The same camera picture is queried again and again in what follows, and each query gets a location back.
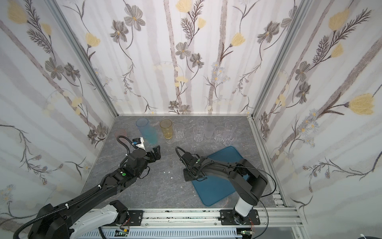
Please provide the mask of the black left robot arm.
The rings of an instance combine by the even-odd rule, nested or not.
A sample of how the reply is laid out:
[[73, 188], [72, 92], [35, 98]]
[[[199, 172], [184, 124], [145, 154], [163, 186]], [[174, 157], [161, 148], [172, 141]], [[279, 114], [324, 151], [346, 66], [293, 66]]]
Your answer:
[[133, 152], [128, 152], [117, 170], [104, 176], [98, 186], [56, 207], [44, 206], [35, 219], [25, 223], [14, 233], [18, 239], [20, 233], [31, 226], [30, 239], [68, 239], [75, 232], [74, 223], [104, 200], [117, 195], [138, 178], [153, 163], [161, 158], [160, 146], [147, 152], [136, 144]]

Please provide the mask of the yellow transparent glass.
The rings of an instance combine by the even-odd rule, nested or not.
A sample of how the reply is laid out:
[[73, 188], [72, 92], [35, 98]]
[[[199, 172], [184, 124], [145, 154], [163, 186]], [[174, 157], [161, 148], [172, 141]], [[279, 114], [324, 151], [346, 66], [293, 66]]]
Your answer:
[[160, 128], [165, 139], [171, 139], [173, 137], [173, 122], [170, 119], [161, 120]]

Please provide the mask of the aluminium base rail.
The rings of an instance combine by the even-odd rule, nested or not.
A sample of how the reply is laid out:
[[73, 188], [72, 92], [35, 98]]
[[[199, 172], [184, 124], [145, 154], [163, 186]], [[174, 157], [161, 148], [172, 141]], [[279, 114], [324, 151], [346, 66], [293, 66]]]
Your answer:
[[122, 226], [103, 226], [103, 229], [131, 228], [230, 228], [236, 229], [242, 239], [306, 239], [302, 220], [294, 208], [254, 208], [255, 219], [248, 225], [223, 225], [220, 211], [232, 209], [146, 209], [133, 212], [130, 221]]

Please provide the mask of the green frosted glass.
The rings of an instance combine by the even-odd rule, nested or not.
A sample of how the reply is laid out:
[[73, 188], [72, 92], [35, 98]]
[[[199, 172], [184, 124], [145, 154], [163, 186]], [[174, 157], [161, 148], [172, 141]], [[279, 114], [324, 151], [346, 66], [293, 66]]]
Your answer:
[[158, 138], [157, 138], [157, 132], [151, 131], [147, 134], [147, 140], [151, 145], [157, 145], [158, 144]]

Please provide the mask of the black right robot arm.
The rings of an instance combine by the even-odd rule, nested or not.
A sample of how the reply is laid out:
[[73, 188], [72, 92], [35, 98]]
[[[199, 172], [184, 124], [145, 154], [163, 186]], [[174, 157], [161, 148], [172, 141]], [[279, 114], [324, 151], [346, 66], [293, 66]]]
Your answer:
[[239, 200], [234, 209], [220, 211], [223, 225], [248, 225], [253, 222], [255, 217], [251, 216], [250, 212], [260, 202], [268, 185], [268, 180], [261, 170], [246, 159], [230, 163], [192, 154], [178, 146], [175, 151], [185, 166], [186, 181], [202, 182], [209, 176], [215, 176], [229, 181], [238, 193]]

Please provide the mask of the white frosted glass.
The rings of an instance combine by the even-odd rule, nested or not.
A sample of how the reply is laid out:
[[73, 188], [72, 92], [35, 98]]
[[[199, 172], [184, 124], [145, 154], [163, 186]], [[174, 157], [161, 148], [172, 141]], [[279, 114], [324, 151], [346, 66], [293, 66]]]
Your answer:
[[207, 123], [204, 127], [204, 135], [206, 138], [212, 138], [215, 130], [215, 125], [213, 123]]

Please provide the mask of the clear faceted glass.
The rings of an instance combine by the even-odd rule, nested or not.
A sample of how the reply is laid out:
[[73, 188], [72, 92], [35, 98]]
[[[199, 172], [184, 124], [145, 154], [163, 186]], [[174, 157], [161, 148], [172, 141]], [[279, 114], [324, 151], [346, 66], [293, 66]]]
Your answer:
[[217, 142], [221, 142], [224, 139], [225, 127], [216, 126], [214, 129], [214, 139]]
[[198, 119], [197, 120], [197, 127], [198, 128], [204, 128], [207, 123], [208, 122], [206, 119]]
[[223, 144], [225, 146], [231, 146], [232, 143], [236, 140], [237, 135], [235, 133], [235, 130], [237, 128], [236, 123], [232, 121], [228, 121], [225, 123], [225, 133], [224, 133], [224, 139]]
[[173, 126], [173, 131], [177, 139], [181, 139], [185, 135], [185, 126], [181, 123], [176, 123]]
[[204, 133], [205, 133], [204, 127], [201, 127], [201, 126], [194, 127], [193, 133], [194, 133], [194, 140], [196, 142], [201, 142], [204, 140]]

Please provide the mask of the teal plastic tray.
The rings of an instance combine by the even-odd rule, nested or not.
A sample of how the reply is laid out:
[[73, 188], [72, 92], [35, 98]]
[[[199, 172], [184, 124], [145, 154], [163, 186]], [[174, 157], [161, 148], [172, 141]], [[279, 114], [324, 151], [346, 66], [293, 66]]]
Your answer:
[[[228, 146], [213, 154], [210, 154], [208, 158], [214, 161], [235, 163], [243, 157], [236, 148], [233, 146]], [[202, 203], [208, 207], [228, 197], [236, 191], [228, 180], [216, 176], [208, 176], [207, 179], [203, 181], [195, 180], [192, 181], [192, 184]]]

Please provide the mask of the pink transparent glass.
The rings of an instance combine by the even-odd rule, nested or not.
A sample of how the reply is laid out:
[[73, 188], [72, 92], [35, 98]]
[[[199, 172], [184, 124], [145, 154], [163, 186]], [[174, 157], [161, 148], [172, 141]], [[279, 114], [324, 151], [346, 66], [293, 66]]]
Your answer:
[[114, 136], [117, 138], [118, 136], [125, 136], [127, 137], [127, 132], [125, 129], [118, 129], [116, 130], [116, 132], [114, 133]]

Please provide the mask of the blue frosted glass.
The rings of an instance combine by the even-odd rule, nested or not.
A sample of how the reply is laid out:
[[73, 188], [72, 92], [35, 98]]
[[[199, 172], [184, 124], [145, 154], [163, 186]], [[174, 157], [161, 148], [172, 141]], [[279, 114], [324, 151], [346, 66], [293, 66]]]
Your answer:
[[147, 118], [139, 118], [136, 121], [136, 126], [143, 137], [150, 138], [153, 135], [149, 120]]

